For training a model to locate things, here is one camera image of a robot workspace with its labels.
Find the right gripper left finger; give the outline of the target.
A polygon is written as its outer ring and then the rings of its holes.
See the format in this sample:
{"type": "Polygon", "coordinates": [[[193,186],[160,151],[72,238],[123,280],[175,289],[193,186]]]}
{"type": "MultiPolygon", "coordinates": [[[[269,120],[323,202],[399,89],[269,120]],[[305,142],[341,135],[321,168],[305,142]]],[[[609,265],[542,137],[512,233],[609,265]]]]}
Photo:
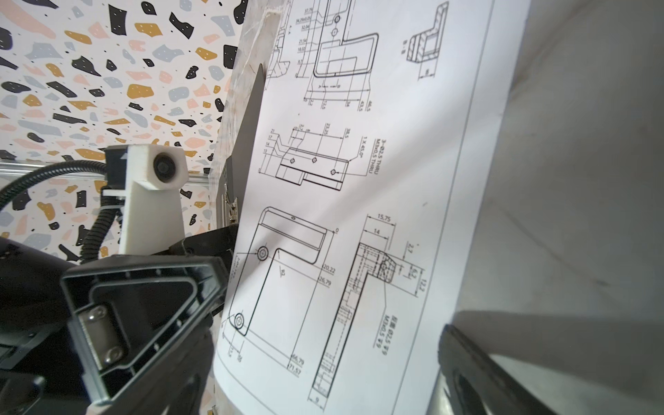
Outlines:
{"type": "Polygon", "coordinates": [[[106,414],[197,414],[214,356],[222,259],[115,255],[66,271],[61,287],[82,381],[106,414]]]}

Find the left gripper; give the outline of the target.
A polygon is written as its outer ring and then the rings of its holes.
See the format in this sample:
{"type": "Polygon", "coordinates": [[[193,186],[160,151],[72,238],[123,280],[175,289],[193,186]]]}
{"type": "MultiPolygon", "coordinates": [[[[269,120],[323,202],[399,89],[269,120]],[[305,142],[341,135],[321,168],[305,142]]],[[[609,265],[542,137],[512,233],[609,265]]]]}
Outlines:
{"type": "MultiPolygon", "coordinates": [[[[210,256],[228,270],[237,226],[188,237],[162,256],[210,256]]],[[[1,242],[1,411],[83,414],[91,401],[69,333],[61,279],[76,265],[12,240],[1,242]]]]}

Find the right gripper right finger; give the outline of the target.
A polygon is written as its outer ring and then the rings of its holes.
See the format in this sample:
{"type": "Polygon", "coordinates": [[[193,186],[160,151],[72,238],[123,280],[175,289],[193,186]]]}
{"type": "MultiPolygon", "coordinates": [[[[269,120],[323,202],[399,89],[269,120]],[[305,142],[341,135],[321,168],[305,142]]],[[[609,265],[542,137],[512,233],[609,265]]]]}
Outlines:
{"type": "Polygon", "coordinates": [[[429,414],[552,414],[452,324],[439,339],[439,376],[429,414]]]}

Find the technical drawing paper sheet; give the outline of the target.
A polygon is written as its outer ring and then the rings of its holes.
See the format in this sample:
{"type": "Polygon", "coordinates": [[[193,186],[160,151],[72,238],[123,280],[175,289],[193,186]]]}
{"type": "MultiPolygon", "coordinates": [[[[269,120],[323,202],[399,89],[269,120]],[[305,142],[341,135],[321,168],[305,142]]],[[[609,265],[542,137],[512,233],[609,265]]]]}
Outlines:
{"type": "Polygon", "coordinates": [[[244,414],[423,414],[530,4],[287,1],[214,372],[244,414]]]}

